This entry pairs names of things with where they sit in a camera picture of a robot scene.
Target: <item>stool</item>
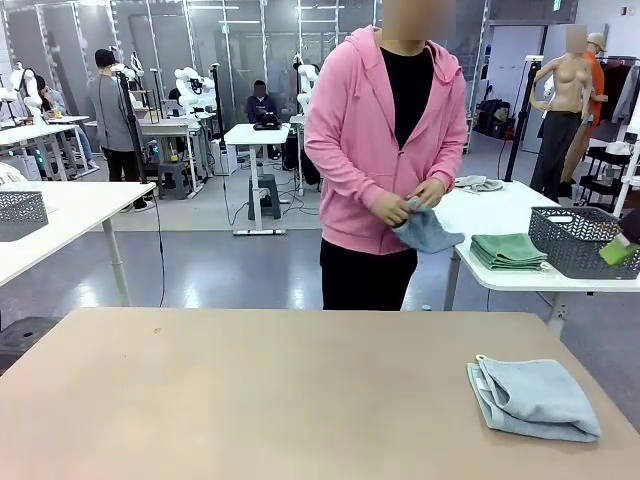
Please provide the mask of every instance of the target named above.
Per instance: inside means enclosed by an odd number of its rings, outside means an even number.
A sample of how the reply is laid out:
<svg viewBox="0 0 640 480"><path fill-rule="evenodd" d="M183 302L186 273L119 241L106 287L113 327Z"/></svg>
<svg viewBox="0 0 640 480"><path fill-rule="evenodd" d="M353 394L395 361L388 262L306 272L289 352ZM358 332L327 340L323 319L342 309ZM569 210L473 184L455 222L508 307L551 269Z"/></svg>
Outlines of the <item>stool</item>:
<svg viewBox="0 0 640 480"><path fill-rule="evenodd" d="M262 215L271 215L273 218L280 218L280 198L278 197L278 185L276 177L272 174L263 175L258 178L258 187L267 188L271 196L271 205L262 206ZM249 178L249 220L255 220L256 214L253 211L253 179Z"/></svg>
<svg viewBox="0 0 640 480"><path fill-rule="evenodd" d="M59 318L27 317L0 332L0 375L56 326Z"/></svg>
<svg viewBox="0 0 640 480"><path fill-rule="evenodd" d="M170 173L173 175L175 186L173 188L167 188L164 185L164 176ZM187 175L187 170L182 162L167 162L158 164L158 197L163 198L166 195L170 195L176 200L184 200L189 195L189 181L183 178Z"/></svg>

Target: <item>black stand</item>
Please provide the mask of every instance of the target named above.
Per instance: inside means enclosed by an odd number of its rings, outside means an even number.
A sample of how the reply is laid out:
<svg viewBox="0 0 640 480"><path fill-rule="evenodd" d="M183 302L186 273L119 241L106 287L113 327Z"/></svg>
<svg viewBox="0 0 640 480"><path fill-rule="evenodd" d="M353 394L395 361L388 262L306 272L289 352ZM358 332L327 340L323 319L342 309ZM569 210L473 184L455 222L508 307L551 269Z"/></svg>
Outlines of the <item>black stand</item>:
<svg viewBox="0 0 640 480"><path fill-rule="evenodd" d="M120 89L122 90L122 97L124 102L124 108L127 114L127 124L129 127L129 134L131 135L131 141L133 143L133 151L136 155L136 163L138 164L138 173L140 174L140 181L142 183L149 183L147 181L147 174L144 172L144 163L142 161L142 147L140 147L140 137L138 137L138 128L136 125L136 115L133 112L133 105L131 105L131 98L129 98L129 80L122 72L117 72L118 81L120 82Z"/></svg>
<svg viewBox="0 0 640 480"><path fill-rule="evenodd" d="M524 92L524 98L522 99L522 108L518 114L518 126L516 127L516 132L513 137L511 155L509 155L509 163L507 164L507 173L504 176L505 182L513 181L511 179L513 175L513 167L516 163L516 157L518 156L518 147L520 147L520 139L522 138L522 131L524 130L524 122L527 120L527 115L529 115L529 97L531 96L531 90L533 90L533 81L536 74L540 71L540 67L542 67L542 62L538 61L531 62L531 66L529 67L529 79L527 81L527 88Z"/></svg>

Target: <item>white table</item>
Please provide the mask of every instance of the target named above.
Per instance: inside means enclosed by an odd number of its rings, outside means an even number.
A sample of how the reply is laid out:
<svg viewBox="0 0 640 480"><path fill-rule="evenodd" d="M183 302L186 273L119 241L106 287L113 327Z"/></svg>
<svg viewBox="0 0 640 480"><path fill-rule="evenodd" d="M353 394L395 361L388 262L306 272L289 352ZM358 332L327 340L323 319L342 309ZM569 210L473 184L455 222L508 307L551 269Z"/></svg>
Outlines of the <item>white table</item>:
<svg viewBox="0 0 640 480"><path fill-rule="evenodd" d="M491 290L551 292L553 301L549 326L559 335L567 317L566 298L576 292L640 292L640 279L636 280L576 280L565 277L556 269L541 272L504 272L486 269L471 253L474 234L500 235L527 233L531 220L531 207L557 206L548 198L520 182L505 184L504 190L473 195L454 190L446 195L436 208L442 226L450 232L462 232L464 243L453 250L445 296L445 310L452 310L458 281L460 261L464 262L474 278Z"/></svg>
<svg viewBox="0 0 640 480"><path fill-rule="evenodd" d="M236 235L275 235L283 233L282 230L262 229L262 209L260 207L260 187L258 186L258 164L256 160L256 147L262 147L264 163L269 160L268 145L282 145L287 141L289 124L283 123L280 130L254 130L252 123L239 123L224 136L228 145L245 145L249 147L251 158L251 181L253 183L253 209L256 215L256 229L234 232Z"/></svg>
<svg viewBox="0 0 640 480"><path fill-rule="evenodd" d="M60 179L66 181L67 173L64 169L64 163L62 161L62 155L60 154L60 148L58 148L56 135L74 128L74 125L25 125L22 127L7 128L5 130L0 130L0 146L19 144L22 147L22 154L26 157L26 144L29 140L33 140L40 150L40 155L43 157L47 177L53 179L53 171L51 170L51 165L49 165L47 149L43 142L43 138L47 139L51 143L53 155L56 159L56 163L58 164Z"/></svg>
<svg viewBox="0 0 640 480"><path fill-rule="evenodd" d="M55 210L48 214L48 225L15 242L0 243L0 286L102 223L120 303L131 305L111 217L154 187L154 183L133 182L31 182L20 185L20 190L41 191L47 207L53 205Z"/></svg>
<svg viewBox="0 0 640 480"><path fill-rule="evenodd" d="M304 195L304 188L302 185L302 144L304 143L304 136L300 136L300 131L304 129L304 124L307 122L306 115L294 115L289 119L291 126L296 131L296 141L298 143L298 178L300 179L300 186L298 187L298 195Z"/></svg>
<svg viewBox="0 0 640 480"><path fill-rule="evenodd" d="M63 115L59 118L47 118L46 122L50 125L65 125L65 124L79 124L84 120L88 120L90 117L85 115ZM89 164L87 163L87 157L84 154L84 149L82 148L82 142L80 141L80 134L78 133L80 126L75 125L74 133L76 136L76 142L78 142L78 151L80 152L80 158L82 159L82 166L84 167L84 171L78 173L78 177L84 177L90 173L99 170L100 167L89 168Z"/></svg>

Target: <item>blue towel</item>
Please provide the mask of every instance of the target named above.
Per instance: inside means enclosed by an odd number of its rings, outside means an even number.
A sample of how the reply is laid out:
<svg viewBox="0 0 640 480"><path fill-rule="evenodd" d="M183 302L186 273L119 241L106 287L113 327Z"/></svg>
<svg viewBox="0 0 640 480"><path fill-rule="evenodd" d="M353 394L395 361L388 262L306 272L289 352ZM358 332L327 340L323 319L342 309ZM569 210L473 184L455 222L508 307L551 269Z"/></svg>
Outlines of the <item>blue towel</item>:
<svg viewBox="0 0 640 480"><path fill-rule="evenodd" d="M578 382L555 360L498 362L484 355L467 365L487 426L573 442L595 442L598 418Z"/></svg>
<svg viewBox="0 0 640 480"><path fill-rule="evenodd" d="M418 197L409 200L414 207ZM462 233L449 233L442 225L433 208L422 206L402 225L393 229L396 236L411 248L424 253L438 253L464 242Z"/></svg>

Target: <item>black cap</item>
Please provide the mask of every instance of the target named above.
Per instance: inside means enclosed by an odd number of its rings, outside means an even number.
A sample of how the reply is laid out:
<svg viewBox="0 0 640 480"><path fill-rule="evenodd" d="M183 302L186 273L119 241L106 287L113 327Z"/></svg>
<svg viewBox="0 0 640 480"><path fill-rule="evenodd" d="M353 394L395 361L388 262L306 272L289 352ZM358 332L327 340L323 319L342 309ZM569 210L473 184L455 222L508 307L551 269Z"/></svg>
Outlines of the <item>black cap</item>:
<svg viewBox="0 0 640 480"><path fill-rule="evenodd" d="M101 48L100 50L96 50L96 66L98 68L110 67L111 65L115 65L116 57L111 50L106 50Z"/></svg>

